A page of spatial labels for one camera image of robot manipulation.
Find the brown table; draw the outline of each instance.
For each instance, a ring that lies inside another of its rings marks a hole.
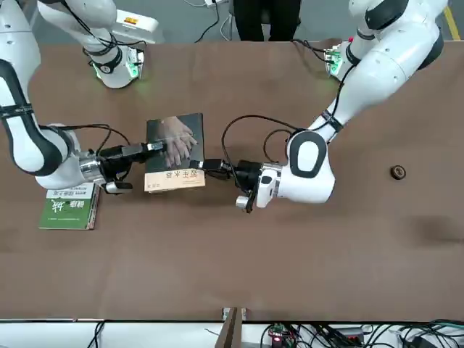
[[[30,84],[42,124],[110,123],[143,141],[145,121],[203,112],[206,154],[235,117],[309,125],[337,84],[290,43],[149,47],[144,81],[120,91],[97,81],[78,46],[41,48]],[[464,319],[464,46],[388,103],[353,120],[330,146],[337,182],[327,204],[275,200],[246,215],[231,182],[162,195],[103,196],[95,231],[40,231],[45,191],[19,172],[1,137],[0,316],[3,318]],[[238,123],[231,156],[263,160],[275,126]],[[95,148],[98,130],[79,133]],[[115,136],[112,143],[119,139]],[[283,138],[270,152],[283,157]],[[392,165],[407,177],[395,181]]]

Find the small round object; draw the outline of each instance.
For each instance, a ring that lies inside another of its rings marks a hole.
[[[395,180],[402,180],[406,177],[406,169],[401,165],[394,165],[390,168],[390,175]]]
[[[100,67],[100,70],[101,70],[103,73],[105,73],[105,74],[109,74],[109,72],[111,72],[111,69],[110,69],[108,66],[106,66],[106,65],[102,65],[102,66]]]

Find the person's legs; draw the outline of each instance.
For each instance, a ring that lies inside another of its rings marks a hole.
[[[261,1],[233,0],[233,8],[240,39],[242,41],[264,41],[261,28]]]
[[[269,41],[290,41],[299,24],[299,8],[302,0],[268,0],[270,8]]]

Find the yellow label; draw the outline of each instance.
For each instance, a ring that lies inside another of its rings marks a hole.
[[[124,22],[137,25],[138,20],[136,18],[126,17],[124,19]]]

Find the book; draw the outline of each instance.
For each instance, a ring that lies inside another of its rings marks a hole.
[[[204,172],[190,161],[204,161],[203,114],[146,122],[146,142],[161,141],[167,151],[145,164],[145,191],[154,193],[204,186]]]
[[[48,190],[39,223],[46,230],[93,230],[99,186],[83,183],[65,190]]]

